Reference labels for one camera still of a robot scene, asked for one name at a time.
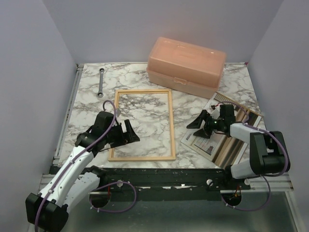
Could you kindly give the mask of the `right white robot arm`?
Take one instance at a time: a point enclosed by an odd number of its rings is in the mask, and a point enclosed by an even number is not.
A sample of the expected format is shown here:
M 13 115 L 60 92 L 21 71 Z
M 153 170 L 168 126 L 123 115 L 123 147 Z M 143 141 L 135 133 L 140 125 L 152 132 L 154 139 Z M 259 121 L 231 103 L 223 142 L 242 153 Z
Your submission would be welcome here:
M 276 177 L 290 169 L 290 159 L 283 134 L 267 131 L 247 123 L 248 113 L 236 103 L 223 101 L 219 106 L 219 117 L 213 118 L 207 110 L 186 126 L 196 129 L 194 136 L 209 139 L 214 132 L 241 140 L 249 144 L 249 160 L 226 167 L 222 184 L 227 189 L 239 185 L 239 179 L 258 176 Z

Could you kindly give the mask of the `light wooden picture frame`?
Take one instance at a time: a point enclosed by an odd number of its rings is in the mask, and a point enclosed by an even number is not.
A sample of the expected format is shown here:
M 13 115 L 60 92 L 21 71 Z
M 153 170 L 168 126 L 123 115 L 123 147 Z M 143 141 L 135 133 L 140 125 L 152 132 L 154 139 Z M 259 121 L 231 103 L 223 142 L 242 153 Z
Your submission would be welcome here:
M 109 161 L 176 159 L 171 89 L 116 90 L 114 103 L 140 141 L 111 149 Z

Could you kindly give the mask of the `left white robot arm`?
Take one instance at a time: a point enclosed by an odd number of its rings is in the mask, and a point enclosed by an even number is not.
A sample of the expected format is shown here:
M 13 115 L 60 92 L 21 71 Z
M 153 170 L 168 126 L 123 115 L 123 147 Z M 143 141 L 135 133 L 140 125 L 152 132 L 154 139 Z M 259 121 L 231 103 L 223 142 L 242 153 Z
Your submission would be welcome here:
M 105 145 L 115 148 L 140 141 L 130 121 L 126 119 L 124 123 L 126 131 L 122 130 L 114 114 L 99 112 L 94 125 L 77 136 L 69 158 L 54 178 L 38 194 L 29 194 L 26 198 L 27 219 L 36 232 L 39 229 L 61 231 L 70 210 L 85 195 L 111 186 L 98 167 L 94 166 L 82 178 L 79 175 Z

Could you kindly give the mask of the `photo print with window scene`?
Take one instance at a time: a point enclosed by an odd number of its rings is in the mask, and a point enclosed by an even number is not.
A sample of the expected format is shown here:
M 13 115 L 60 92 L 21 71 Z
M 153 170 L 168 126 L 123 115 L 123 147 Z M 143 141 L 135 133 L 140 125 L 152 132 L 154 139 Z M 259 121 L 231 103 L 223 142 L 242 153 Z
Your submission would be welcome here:
M 199 116 L 187 126 L 181 143 L 224 169 L 239 163 L 248 146 L 229 136 L 228 125 L 246 121 L 258 127 L 261 120 L 258 113 L 216 92 Z

